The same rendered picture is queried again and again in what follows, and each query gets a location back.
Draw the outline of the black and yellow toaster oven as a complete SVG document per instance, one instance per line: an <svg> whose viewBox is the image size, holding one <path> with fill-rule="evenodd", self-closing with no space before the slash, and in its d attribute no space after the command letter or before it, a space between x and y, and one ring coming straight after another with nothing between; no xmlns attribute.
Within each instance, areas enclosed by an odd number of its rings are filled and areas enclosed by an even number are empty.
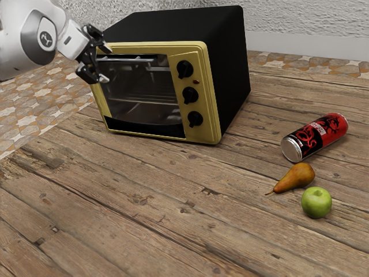
<svg viewBox="0 0 369 277"><path fill-rule="evenodd" d="M251 87L242 7L136 12L104 31L107 83L91 89L112 132L217 144Z"/></svg>

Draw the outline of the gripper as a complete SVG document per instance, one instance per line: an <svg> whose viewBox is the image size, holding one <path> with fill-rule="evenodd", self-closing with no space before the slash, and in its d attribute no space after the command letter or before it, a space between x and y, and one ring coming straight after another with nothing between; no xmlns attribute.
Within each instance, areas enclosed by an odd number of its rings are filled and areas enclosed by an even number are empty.
<svg viewBox="0 0 369 277"><path fill-rule="evenodd" d="M88 37L88 43L77 57L78 68L76 69L76 75L87 84L108 83L110 79L95 68L97 66L96 47L105 54L111 54L112 50L107 46L103 33L95 26L87 24L82 30Z"/></svg>

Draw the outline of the green apple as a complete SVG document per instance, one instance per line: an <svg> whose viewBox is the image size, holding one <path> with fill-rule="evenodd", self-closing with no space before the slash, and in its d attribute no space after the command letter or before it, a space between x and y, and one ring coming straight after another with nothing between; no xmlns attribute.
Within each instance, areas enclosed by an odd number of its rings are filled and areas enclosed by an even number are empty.
<svg viewBox="0 0 369 277"><path fill-rule="evenodd" d="M302 194L301 206L307 216L313 219L323 218L331 211L332 197L326 189L313 186Z"/></svg>

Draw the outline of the brown pear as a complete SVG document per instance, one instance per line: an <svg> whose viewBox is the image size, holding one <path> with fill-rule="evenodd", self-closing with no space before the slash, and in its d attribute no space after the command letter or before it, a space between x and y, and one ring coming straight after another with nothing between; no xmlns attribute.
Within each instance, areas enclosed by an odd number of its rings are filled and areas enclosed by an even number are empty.
<svg viewBox="0 0 369 277"><path fill-rule="evenodd" d="M303 188L310 184L315 178L315 171L308 163L297 163L275 184L272 191L266 193L284 193L296 188Z"/></svg>

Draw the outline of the red and black drink can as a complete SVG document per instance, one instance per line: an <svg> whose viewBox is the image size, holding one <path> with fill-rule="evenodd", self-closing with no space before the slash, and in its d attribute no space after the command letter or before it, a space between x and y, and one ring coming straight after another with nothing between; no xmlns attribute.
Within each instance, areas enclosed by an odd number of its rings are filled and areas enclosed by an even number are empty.
<svg viewBox="0 0 369 277"><path fill-rule="evenodd" d="M328 113L286 135L280 143L283 155L299 163L343 137L348 130L347 119L339 113Z"/></svg>

